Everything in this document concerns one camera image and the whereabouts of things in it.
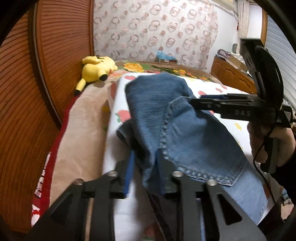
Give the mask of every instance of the wooden cabinet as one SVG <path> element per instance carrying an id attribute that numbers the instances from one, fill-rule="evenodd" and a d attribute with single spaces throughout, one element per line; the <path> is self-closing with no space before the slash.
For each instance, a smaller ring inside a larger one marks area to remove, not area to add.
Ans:
<path id="1" fill-rule="evenodd" d="M 239 89 L 249 94 L 256 93 L 256 87 L 251 78 L 228 64 L 226 61 L 217 57 L 214 58 L 211 75 L 215 76 L 224 85 Z"/>

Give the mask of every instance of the wooden wardrobe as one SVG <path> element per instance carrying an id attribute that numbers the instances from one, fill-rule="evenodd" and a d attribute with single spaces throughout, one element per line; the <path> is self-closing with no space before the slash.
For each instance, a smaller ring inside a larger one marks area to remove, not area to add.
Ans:
<path id="1" fill-rule="evenodd" d="M 30 230 L 34 191 L 93 55 L 93 0 L 40 0 L 0 47 L 0 215 Z"/>

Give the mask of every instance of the pikachu plush toy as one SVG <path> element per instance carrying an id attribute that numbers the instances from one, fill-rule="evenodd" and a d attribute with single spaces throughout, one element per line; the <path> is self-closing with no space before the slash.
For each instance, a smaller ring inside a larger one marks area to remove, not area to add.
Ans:
<path id="1" fill-rule="evenodd" d="M 105 81 L 108 75 L 118 69 L 113 59 L 109 57 L 87 56 L 82 60 L 82 78 L 76 85 L 74 96 L 79 95 L 86 83 Z"/>

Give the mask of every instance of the patterned curtain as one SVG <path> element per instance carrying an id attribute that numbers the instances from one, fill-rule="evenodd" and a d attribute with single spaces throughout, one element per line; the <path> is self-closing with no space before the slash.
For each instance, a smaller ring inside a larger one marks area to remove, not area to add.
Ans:
<path id="1" fill-rule="evenodd" d="M 239 12 L 239 41 L 237 45 L 237 53 L 240 50 L 240 39 L 245 38 L 248 33 L 250 23 L 250 3 L 246 0 L 238 0 L 238 12 Z"/>
<path id="2" fill-rule="evenodd" d="M 95 54 L 153 61 L 157 51 L 203 69 L 218 33 L 207 0 L 95 0 Z"/>

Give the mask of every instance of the window blind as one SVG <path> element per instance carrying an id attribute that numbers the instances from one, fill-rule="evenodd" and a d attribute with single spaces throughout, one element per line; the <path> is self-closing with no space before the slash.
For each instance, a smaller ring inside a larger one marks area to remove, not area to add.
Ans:
<path id="1" fill-rule="evenodd" d="M 283 32 L 269 16 L 265 47 L 281 70 L 285 98 L 296 109 L 296 54 Z"/>

